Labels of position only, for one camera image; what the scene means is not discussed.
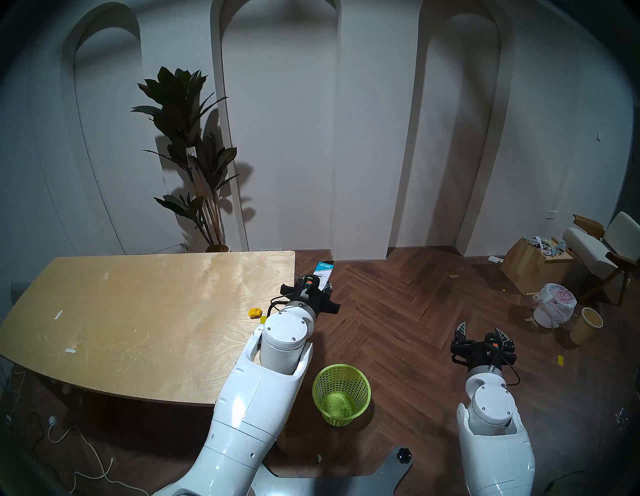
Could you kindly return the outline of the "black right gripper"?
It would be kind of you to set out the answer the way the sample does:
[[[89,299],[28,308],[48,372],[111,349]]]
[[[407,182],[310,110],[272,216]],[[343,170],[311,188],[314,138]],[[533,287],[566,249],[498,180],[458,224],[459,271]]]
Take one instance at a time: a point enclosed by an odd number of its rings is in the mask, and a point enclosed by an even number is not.
[[[468,371],[480,366],[495,366],[501,371],[503,365],[511,367],[517,360],[514,342],[503,331],[495,328],[494,334],[486,334],[484,340],[469,340],[465,321],[457,325],[450,352],[452,362]]]

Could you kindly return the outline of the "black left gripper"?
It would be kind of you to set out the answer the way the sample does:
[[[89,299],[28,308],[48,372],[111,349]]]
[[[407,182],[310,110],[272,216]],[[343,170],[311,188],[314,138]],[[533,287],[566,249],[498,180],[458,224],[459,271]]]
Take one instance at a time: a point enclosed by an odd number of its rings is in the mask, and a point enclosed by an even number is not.
[[[331,300],[332,283],[319,276],[301,276],[293,286],[282,284],[280,295],[288,299],[287,305],[308,306],[315,315],[337,314],[340,304]]]

